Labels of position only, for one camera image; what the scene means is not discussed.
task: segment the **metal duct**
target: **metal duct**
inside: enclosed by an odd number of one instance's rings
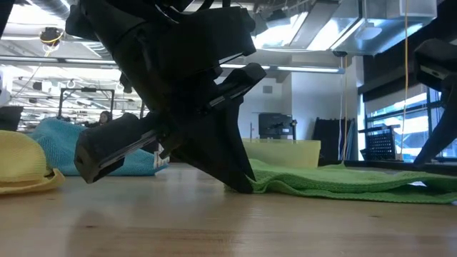
[[[38,6],[43,11],[52,16],[66,20],[70,15],[70,5],[75,4],[76,0],[29,0],[32,4]],[[84,46],[91,49],[103,59],[112,59],[111,54],[106,50],[103,44],[99,42],[84,43]]]

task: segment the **wooden table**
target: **wooden table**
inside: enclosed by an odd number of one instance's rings
[[[457,206],[227,193],[178,165],[0,197],[0,256],[457,256]]]

